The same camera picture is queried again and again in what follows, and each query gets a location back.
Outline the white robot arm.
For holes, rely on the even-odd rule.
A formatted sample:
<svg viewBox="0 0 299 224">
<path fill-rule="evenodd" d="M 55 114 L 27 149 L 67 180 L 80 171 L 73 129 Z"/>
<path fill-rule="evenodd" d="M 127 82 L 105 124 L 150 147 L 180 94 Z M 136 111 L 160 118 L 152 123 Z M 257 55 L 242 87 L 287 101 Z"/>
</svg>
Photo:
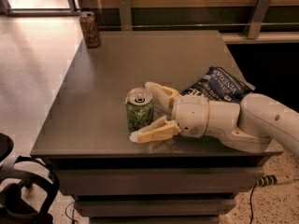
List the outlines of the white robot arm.
<svg viewBox="0 0 299 224">
<path fill-rule="evenodd" d="M 130 135 L 135 143 L 163 141 L 175 135 L 217 138 L 227 147 L 261 153 L 275 140 L 299 155 L 299 113 L 259 93 L 246 95 L 240 103 L 213 101 L 203 95 L 181 95 L 154 82 L 145 84 L 154 98 L 171 110 Z"/>
</svg>

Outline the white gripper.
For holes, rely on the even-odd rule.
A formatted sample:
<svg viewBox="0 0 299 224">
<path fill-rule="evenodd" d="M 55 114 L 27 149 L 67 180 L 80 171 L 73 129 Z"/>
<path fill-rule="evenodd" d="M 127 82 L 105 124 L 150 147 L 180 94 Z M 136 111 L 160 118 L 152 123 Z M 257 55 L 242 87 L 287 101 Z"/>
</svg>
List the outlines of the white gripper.
<svg viewBox="0 0 299 224">
<path fill-rule="evenodd" d="M 162 116 L 151 125 L 132 132 L 129 139 L 134 143 L 164 141 L 179 133 L 187 137 L 223 138 L 236 128 L 240 113 L 238 104 L 212 101 L 204 96 L 181 96 L 177 90 L 155 82 L 146 82 L 145 88 L 159 109 L 167 113 L 172 111 L 172 120 Z"/>
</svg>

